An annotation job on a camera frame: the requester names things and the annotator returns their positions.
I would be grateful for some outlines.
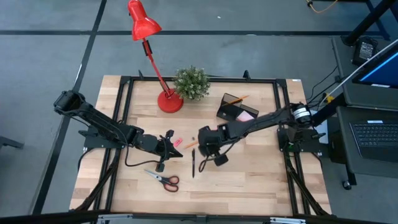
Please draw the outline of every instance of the black pen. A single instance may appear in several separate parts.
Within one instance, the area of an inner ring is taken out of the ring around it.
[[[192,150],[192,178],[195,177],[195,149]]]

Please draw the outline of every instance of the wooden tabletop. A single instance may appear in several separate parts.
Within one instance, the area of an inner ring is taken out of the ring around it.
[[[96,109],[112,116],[120,76],[104,76],[96,102]],[[305,102],[300,80],[287,80],[292,103]],[[126,90],[124,88],[119,119],[122,116]],[[165,135],[173,129],[172,142],[182,138],[177,150],[183,158],[165,162],[162,176],[180,177],[179,191],[170,193],[144,172],[155,170],[155,164],[126,167],[122,150],[111,210],[114,212],[179,213],[212,215],[292,215],[283,155],[279,151],[276,127],[251,133],[240,140],[227,154],[229,162],[217,167],[208,162],[202,173],[197,171],[204,159],[197,147],[183,147],[197,140],[198,130],[206,125],[215,128],[225,120],[216,112],[224,93],[240,97],[250,95],[243,104],[260,111],[259,116],[275,111],[274,92],[265,83],[211,83],[210,95],[201,101],[184,101],[176,113],[164,113],[157,106],[157,96],[162,91],[159,82],[135,81],[127,124],[138,126],[146,134]],[[196,171],[192,178],[192,149],[196,148]],[[81,162],[70,208],[79,206],[98,182],[104,149],[94,149]],[[135,164],[159,157],[130,149],[128,163]],[[330,212],[328,196],[319,161],[309,153],[301,153],[305,183],[324,210]],[[296,188],[298,208],[303,212],[300,191]],[[101,201],[104,201],[108,185]]]

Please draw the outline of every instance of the lamp base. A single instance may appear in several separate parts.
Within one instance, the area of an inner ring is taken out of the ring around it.
[[[167,97],[166,92],[161,92],[157,97],[157,105],[166,113],[175,113],[181,109],[184,100],[180,99],[180,95],[175,93],[174,89],[170,90],[170,97]]]

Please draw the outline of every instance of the scissors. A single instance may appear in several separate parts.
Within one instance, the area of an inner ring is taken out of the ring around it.
[[[161,177],[149,170],[145,170],[149,175],[153,176],[153,178],[157,179],[160,183],[163,184],[163,188],[168,192],[177,192],[178,186],[177,184],[180,182],[179,177],[176,175],[171,176],[169,178]]]

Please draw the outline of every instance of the lamp shade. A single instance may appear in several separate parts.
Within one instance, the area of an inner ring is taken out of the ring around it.
[[[132,17],[132,39],[141,40],[162,30],[160,25],[147,16],[139,0],[130,0],[127,9]]]

